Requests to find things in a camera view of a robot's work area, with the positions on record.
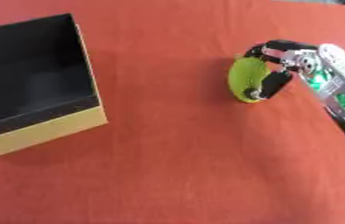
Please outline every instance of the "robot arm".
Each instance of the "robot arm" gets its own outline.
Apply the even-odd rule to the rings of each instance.
[[[292,79],[290,72],[296,72],[345,131],[345,51],[340,47],[272,40],[253,46],[245,57],[280,65],[278,71],[263,79],[262,89],[257,93],[256,90],[246,90],[248,97],[261,100],[271,98]]]

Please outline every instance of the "cardboard box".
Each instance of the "cardboard box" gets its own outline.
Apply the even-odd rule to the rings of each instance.
[[[0,26],[0,155],[106,122],[71,15]]]

